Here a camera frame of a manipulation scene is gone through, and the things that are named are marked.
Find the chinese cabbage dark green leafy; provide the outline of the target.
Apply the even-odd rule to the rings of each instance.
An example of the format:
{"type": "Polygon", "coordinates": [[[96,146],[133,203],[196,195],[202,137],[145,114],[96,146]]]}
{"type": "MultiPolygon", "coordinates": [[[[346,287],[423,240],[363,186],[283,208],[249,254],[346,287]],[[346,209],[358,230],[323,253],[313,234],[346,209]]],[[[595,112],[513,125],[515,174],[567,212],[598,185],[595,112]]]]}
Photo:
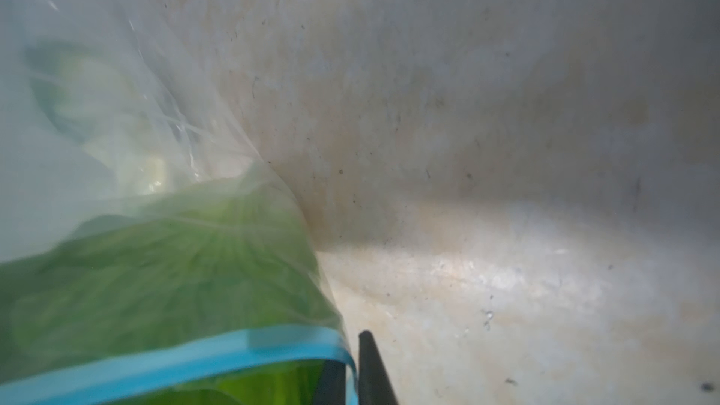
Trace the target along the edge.
{"type": "Polygon", "coordinates": [[[201,184],[1,266],[5,404],[309,404],[354,372],[305,219],[279,187],[201,184]]]}

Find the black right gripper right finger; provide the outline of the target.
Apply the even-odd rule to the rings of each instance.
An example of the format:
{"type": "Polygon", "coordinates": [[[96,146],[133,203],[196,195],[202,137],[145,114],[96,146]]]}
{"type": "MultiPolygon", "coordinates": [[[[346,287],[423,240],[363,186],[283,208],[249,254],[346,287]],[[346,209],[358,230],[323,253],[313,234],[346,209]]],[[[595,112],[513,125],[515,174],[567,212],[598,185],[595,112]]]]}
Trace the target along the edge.
{"type": "Polygon", "coordinates": [[[357,393],[360,405],[398,405],[373,333],[359,334],[357,393]]]}

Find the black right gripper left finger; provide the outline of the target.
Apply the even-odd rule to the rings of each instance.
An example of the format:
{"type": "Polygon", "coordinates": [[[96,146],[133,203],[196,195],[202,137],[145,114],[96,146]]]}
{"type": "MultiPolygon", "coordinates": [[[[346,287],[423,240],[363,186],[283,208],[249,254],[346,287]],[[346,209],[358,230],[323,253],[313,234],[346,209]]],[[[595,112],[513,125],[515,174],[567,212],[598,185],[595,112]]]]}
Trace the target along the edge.
{"type": "Polygon", "coordinates": [[[325,360],[313,393],[312,405],[346,404],[346,365],[336,360],[325,360]]]}

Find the chinese cabbage front pale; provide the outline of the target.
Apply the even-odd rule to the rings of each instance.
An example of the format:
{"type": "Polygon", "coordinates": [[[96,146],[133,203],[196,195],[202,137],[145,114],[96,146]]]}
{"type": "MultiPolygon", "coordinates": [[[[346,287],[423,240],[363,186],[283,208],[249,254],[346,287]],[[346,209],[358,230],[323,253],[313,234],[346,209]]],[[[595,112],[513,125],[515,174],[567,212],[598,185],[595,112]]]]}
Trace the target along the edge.
{"type": "Polygon", "coordinates": [[[24,56],[41,110],[111,172],[119,194],[165,193],[199,179],[187,119],[142,58],[60,40],[24,56]]]}

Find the clear zipper bag blue seal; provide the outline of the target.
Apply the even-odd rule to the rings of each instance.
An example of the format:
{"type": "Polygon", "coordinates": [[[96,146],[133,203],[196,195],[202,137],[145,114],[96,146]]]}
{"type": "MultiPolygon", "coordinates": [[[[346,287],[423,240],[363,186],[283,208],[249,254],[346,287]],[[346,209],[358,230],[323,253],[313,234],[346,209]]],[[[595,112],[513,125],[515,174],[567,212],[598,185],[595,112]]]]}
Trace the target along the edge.
{"type": "Polygon", "coordinates": [[[296,198],[148,0],[1,0],[1,401],[358,401],[296,198]]]}

